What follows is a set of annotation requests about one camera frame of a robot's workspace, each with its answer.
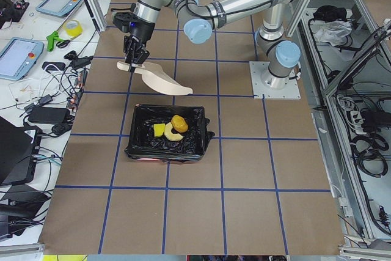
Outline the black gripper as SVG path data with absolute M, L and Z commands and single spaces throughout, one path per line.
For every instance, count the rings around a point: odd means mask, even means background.
M 149 23 L 137 17 L 134 13 L 136 4 L 131 7 L 120 9 L 112 8 L 112 22 L 123 33 L 129 33 L 124 36 L 123 52 L 126 55 L 125 62 L 131 63 L 130 72 L 134 73 L 136 66 L 133 63 L 144 63 L 150 53 L 146 49 L 146 43 L 151 39 L 154 23 Z

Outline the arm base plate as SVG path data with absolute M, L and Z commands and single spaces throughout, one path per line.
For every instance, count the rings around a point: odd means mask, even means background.
M 250 61 L 250 77 L 253 97 L 269 100 L 300 100 L 298 81 L 294 69 L 285 78 L 277 78 L 269 72 L 269 62 Z

